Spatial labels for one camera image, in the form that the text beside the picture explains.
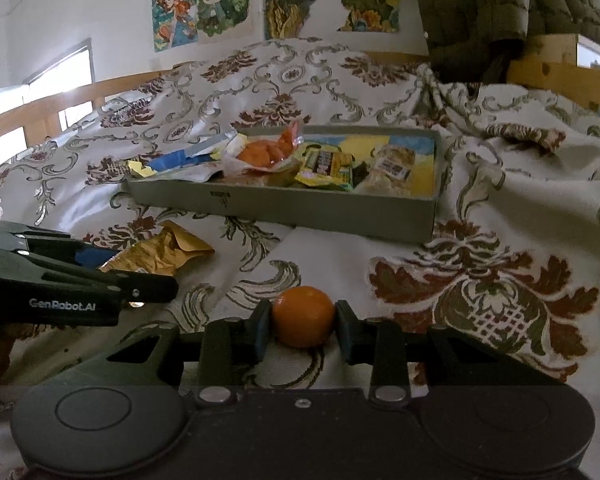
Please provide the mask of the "wooden bed frame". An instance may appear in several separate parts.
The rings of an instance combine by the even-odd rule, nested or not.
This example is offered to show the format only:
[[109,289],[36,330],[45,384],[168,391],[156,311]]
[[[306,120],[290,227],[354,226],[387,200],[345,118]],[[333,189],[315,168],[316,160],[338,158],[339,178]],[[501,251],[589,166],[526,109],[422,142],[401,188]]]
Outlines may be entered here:
[[18,106],[0,114],[0,136],[22,129],[27,145],[0,164],[0,177],[17,167],[34,180],[83,166],[92,183],[117,181],[129,156],[292,122],[424,129],[440,134],[450,168],[600,181],[600,116],[564,96],[516,84],[444,84],[412,56],[314,38],[265,41]]

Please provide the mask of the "floral patterned bed cover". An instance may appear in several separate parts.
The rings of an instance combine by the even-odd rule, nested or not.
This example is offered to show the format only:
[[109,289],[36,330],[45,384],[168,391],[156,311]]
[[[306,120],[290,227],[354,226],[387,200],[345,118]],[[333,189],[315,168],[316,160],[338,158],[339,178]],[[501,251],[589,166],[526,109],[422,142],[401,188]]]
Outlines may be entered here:
[[181,226],[211,246],[178,296],[114,327],[0,338],[0,479],[28,470],[28,387],[124,335],[199,333],[299,286],[409,333],[442,324],[591,403],[600,479],[600,112],[513,84],[446,84],[317,40],[190,62],[0,165],[0,220],[112,252]]

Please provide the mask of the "orange snack bag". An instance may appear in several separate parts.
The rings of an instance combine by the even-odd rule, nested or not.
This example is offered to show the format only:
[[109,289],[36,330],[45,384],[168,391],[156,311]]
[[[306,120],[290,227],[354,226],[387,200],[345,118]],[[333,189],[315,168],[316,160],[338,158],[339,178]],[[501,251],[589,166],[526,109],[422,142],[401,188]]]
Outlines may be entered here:
[[280,174],[298,166],[296,151],[302,142],[302,125],[292,122],[278,136],[247,136],[236,133],[221,152],[224,174],[247,172]]

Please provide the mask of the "grey tray with painted lining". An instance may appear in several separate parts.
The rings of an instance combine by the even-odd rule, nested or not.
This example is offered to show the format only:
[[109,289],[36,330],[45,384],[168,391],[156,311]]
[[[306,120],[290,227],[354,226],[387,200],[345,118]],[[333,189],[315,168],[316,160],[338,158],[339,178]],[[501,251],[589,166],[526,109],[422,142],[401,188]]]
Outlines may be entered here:
[[[228,133],[278,136],[283,128],[239,128]],[[125,187],[142,205],[171,207],[201,214],[235,216],[371,237],[420,243],[429,240],[440,196],[439,133],[378,126],[302,126],[300,144],[329,144],[354,157],[353,185],[368,175],[375,152],[386,144],[415,151],[411,195],[365,195],[329,188],[307,188],[294,180],[294,169],[280,174],[222,171],[204,183],[158,180],[148,164],[131,169]]]

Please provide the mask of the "white cabinet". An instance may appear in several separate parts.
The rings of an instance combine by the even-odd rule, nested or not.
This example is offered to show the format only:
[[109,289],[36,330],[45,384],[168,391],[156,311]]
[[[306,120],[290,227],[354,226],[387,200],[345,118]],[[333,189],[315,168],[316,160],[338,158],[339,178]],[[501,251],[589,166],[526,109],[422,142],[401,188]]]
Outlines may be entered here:
[[579,35],[577,39],[576,64],[579,67],[600,67],[600,45]]

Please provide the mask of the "clear mixed nut snack bag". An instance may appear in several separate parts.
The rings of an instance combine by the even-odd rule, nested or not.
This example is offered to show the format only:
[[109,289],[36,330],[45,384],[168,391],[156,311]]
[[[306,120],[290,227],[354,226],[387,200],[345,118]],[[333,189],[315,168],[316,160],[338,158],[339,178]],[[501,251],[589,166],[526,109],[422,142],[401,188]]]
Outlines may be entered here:
[[414,150],[404,146],[382,146],[375,152],[368,175],[354,188],[354,192],[365,195],[410,196],[415,155]]

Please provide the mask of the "anime girl boy poster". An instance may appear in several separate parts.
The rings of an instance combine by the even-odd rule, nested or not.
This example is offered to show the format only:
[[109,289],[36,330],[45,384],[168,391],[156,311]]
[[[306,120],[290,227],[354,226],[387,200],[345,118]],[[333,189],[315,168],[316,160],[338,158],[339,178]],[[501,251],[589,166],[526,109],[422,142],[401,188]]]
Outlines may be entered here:
[[253,34],[252,0],[151,0],[152,44],[163,52]]

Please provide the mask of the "yellow biscuit packet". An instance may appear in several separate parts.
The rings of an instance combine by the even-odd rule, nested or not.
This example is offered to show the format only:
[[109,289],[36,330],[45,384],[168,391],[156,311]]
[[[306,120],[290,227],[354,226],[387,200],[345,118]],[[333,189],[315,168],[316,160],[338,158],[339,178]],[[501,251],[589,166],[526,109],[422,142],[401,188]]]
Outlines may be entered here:
[[303,144],[294,152],[300,162],[294,176],[307,188],[329,188],[351,192],[353,185],[354,157],[329,144]]

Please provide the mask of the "blue white snack packet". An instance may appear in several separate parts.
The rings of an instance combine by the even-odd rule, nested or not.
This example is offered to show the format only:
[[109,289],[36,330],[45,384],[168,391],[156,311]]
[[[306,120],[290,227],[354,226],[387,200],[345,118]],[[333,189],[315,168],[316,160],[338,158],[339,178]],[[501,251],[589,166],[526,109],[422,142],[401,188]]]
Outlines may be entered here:
[[212,162],[220,157],[227,144],[234,139],[235,133],[220,133],[209,139],[191,145],[188,148],[174,151],[148,162],[148,167],[157,172],[178,169],[185,166],[196,166],[204,162]]

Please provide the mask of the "olive quilted jacket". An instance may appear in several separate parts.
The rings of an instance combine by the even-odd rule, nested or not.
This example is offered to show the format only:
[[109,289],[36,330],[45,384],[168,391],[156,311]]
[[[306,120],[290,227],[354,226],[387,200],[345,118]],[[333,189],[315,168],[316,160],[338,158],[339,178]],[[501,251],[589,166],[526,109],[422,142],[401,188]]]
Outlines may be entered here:
[[600,0],[418,0],[431,68],[442,82],[506,81],[531,37],[600,44]]

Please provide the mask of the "small orange tangerine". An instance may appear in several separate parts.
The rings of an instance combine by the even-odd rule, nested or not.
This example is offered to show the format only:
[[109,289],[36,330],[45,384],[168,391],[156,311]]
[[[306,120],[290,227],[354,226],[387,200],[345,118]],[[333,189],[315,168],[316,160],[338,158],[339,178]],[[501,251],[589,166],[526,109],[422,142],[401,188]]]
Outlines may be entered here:
[[334,302],[315,287],[287,289],[272,304],[277,338],[296,349],[321,346],[332,332],[335,312]]

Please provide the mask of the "pickled vegetable snack pouch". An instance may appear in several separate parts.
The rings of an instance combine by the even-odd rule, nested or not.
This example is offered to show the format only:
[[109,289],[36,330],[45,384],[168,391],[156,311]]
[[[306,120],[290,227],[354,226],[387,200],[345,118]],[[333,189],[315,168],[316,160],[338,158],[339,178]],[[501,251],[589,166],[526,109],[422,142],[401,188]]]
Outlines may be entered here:
[[206,160],[199,164],[189,164],[158,172],[158,180],[181,180],[194,183],[204,183],[222,174],[223,165],[219,160]]

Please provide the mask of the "window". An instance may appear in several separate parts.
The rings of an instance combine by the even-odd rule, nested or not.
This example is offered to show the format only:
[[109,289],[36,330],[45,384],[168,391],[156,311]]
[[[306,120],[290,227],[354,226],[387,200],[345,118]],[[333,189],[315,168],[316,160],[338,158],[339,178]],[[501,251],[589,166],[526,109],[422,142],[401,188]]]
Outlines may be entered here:
[[20,86],[0,89],[0,165],[90,114],[93,100],[76,92],[94,81],[92,42],[85,39]]

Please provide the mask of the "gold foil snack packet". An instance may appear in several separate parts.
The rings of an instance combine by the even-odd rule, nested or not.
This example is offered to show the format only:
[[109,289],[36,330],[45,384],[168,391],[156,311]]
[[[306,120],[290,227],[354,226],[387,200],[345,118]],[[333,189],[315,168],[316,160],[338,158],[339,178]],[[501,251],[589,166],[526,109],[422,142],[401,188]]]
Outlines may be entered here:
[[174,276],[190,260],[213,254],[214,249],[204,240],[173,221],[165,221],[158,234],[123,249],[100,270]]

